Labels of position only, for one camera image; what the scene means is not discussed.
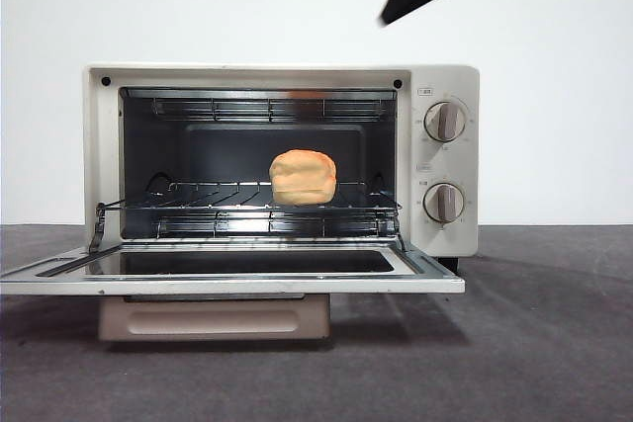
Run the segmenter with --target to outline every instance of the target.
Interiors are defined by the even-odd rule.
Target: oven door hinge
[[[95,213],[97,214],[97,219],[95,220],[95,233],[92,235],[92,240],[88,246],[89,254],[99,252],[99,245],[101,244],[103,233],[106,228],[106,205],[103,203],[97,204]]]

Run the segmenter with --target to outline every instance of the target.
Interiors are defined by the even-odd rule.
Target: oven door glass
[[[462,293],[464,281],[411,246],[143,244],[60,254],[0,276],[5,295]]]

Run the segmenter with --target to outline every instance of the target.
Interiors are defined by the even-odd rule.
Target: bread
[[[273,199],[280,205],[318,205],[336,191],[336,165],[324,153],[289,150],[270,165]]]

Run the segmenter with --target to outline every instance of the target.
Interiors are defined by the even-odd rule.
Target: oven foot
[[[459,265],[458,257],[438,257],[437,262],[439,262],[442,266],[451,271],[453,274],[457,274],[457,268]]]
[[[329,295],[206,301],[101,299],[104,341],[285,340],[329,336]]]

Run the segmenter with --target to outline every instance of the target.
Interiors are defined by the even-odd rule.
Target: oven rack
[[[316,206],[284,206],[273,202],[270,182],[171,182],[163,192],[101,205],[104,211],[283,211],[351,214],[359,211],[396,211],[401,206],[391,194],[369,190],[365,182],[338,182],[333,199]]]

